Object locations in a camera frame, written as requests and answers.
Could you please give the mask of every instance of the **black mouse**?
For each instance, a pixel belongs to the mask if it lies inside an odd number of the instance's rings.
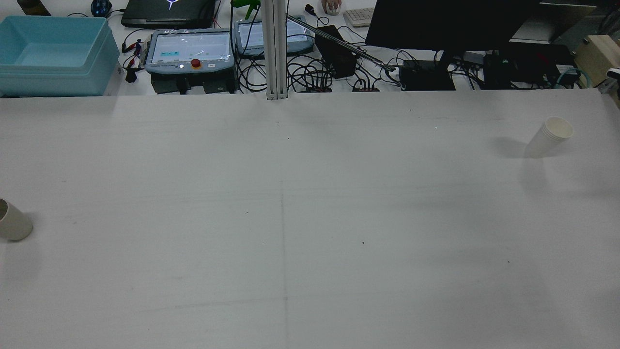
[[[92,0],[91,13],[95,17],[107,17],[111,8],[110,0]]]

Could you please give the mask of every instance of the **computer mouse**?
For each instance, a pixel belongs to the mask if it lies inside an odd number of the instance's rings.
[[[111,8],[110,0],[92,0],[91,13],[94,17],[107,17]]]
[[[342,0],[321,0],[323,11],[330,16],[336,16],[340,13],[342,7]]]

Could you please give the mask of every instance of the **metal pole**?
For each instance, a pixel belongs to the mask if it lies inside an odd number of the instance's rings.
[[[286,2],[263,0],[263,41],[267,69],[267,99],[288,97],[286,83]]]

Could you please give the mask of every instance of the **laptop logo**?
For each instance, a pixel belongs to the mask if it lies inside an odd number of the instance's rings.
[[[170,6],[168,7],[168,11],[170,11],[172,9],[172,4],[179,0],[166,0],[166,1],[170,3]]]

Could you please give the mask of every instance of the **white desk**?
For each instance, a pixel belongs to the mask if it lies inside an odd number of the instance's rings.
[[[0,347],[616,347],[610,98],[380,96],[0,100]]]

